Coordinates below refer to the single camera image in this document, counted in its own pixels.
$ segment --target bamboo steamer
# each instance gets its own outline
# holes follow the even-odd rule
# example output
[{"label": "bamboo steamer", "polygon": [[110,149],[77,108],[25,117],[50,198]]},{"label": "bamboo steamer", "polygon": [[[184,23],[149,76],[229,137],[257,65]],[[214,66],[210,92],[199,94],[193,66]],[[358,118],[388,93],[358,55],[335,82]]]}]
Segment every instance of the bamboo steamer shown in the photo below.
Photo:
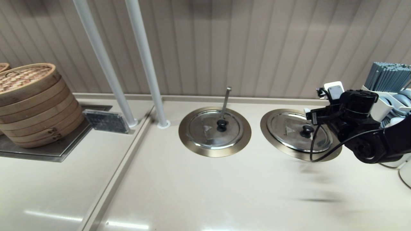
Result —
[{"label": "bamboo steamer", "polygon": [[10,69],[10,64],[6,62],[0,62],[0,72],[7,71]]},{"label": "bamboo steamer", "polygon": [[82,121],[81,106],[54,65],[32,64],[0,73],[0,130],[18,146],[52,143]]}]

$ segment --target beige wall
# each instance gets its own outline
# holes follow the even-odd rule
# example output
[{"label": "beige wall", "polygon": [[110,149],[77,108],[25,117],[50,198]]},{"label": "beige wall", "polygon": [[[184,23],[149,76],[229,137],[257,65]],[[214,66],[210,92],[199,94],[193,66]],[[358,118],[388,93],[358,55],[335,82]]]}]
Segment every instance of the beige wall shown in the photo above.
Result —
[{"label": "beige wall", "polygon": [[[127,93],[149,93],[123,0],[89,0]],[[374,61],[411,64],[411,0],[140,0],[162,94],[313,98],[359,88]],[[71,0],[0,0],[0,62],[57,65],[110,92]]]}]

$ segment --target white vertical pipe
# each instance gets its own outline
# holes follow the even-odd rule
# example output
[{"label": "white vertical pipe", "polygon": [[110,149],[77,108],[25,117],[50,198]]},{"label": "white vertical pipe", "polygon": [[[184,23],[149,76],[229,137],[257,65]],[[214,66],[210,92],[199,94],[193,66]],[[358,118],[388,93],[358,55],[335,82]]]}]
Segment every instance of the white vertical pipe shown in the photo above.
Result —
[{"label": "white vertical pipe", "polygon": [[138,124],[138,121],[134,119],[130,106],[127,103],[126,97],[124,96],[120,83],[118,82],[109,55],[107,54],[107,51],[104,47],[103,40],[100,37],[96,23],[94,22],[93,16],[91,15],[90,7],[88,6],[87,0],[73,0],[73,2],[76,6],[77,12],[80,16],[80,20],[83,23],[84,29],[90,40],[91,46],[93,47],[97,59],[103,69],[104,75],[106,76],[110,88],[113,91],[115,98],[117,99],[117,102],[120,105],[121,111],[123,112],[126,118],[127,124],[129,127],[134,127]]},{"label": "white vertical pipe", "polygon": [[151,58],[150,47],[148,46],[147,35],[145,33],[143,17],[141,15],[140,5],[138,0],[126,0],[127,10],[130,16],[130,21],[133,27],[134,36],[137,41],[141,61],[144,66],[145,75],[147,77],[148,86],[150,88],[151,97],[157,112],[159,128],[167,128],[170,126],[170,121],[166,120],[164,113],[163,102],[161,100],[160,89],[158,88],[157,78],[155,75],[153,60]]}]

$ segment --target metal pot lid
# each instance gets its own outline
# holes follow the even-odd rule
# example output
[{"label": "metal pot lid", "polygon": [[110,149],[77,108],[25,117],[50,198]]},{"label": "metal pot lid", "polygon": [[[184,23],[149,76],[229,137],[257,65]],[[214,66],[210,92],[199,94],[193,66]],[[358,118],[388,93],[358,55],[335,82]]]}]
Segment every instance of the metal pot lid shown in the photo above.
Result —
[{"label": "metal pot lid", "polygon": [[[279,142],[301,152],[310,152],[314,126],[305,115],[295,112],[278,112],[267,119],[267,128]],[[330,131],[321,127],[318,130],[313,153],[324,152],[332,146]]]},{"label": "metal pot lid", "polygon": [[226,112],[225,131],[219,131],[217,121],[221,110],[206,110],[194,115],[187,126],[187,136],[196,146],[207,149],[224,149],[235,145],[244,133],[241,120],[230,112]]}]

